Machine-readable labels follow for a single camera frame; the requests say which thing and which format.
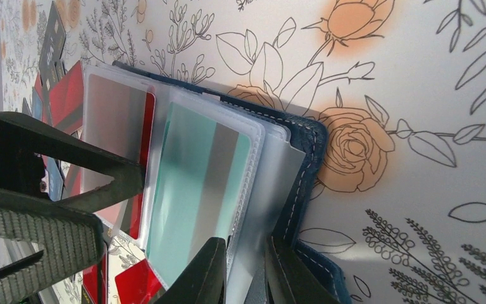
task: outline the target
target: rose drawing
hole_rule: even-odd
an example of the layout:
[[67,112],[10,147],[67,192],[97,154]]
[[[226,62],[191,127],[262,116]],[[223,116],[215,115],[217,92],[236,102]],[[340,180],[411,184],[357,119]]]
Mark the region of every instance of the rose drawing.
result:
[[394,141],[371,115],[355,108],[328,108],[320,114],[329,132],[318,179],[339,192],[366,191],[380,180]]
[[374,34],[388,19],[394,0],[337,0],[327,19],[308,25],[303,29],[319,29],[325,33],[325,43],[320,51],[332,43],[328,55],[336,42],[347,46],[346,41],[379,36]]

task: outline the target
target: credit card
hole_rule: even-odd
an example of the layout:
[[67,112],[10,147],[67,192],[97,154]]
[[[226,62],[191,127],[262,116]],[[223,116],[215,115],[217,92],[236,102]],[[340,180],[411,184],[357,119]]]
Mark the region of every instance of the credit card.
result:
[[83,270],[82,304],[107,304],[108,287],[108,246],[104,244],[104,254],[101,261]]
[[36,88],[32,88],[32,116],[38,120],[42,120],[43,104]]
[[[42,81],[42,95],[44,106],[49,109],[49,91],[58,83],[59,78],[54,62],[59,60],[64,48],[66,32],[58,14],[55,2],[51,2],[51,10],[47,18],[46,36],[42,45],[38,67]],[[51,117],[48,117],[49,125],[53,125]]]
[[52,201],[59,201],[62,198],[63,177],[57,160],[47,158],[47,172],[49,173],[49,198]]
[[78,61],[49,93],[53,127],[71,134],[83,124],[83,92],[83,71]]
[[26,98],[23,98],[22,113],[27,114],[28,116],[32,116],[30,113],[30,109],[28,108],[28,103]]
[[57,78],[60,81],[66,74],[66,72],[64,72],[63,62],[62,60],[57,60],[53,64],[55,66],[55,71],[57,72]]

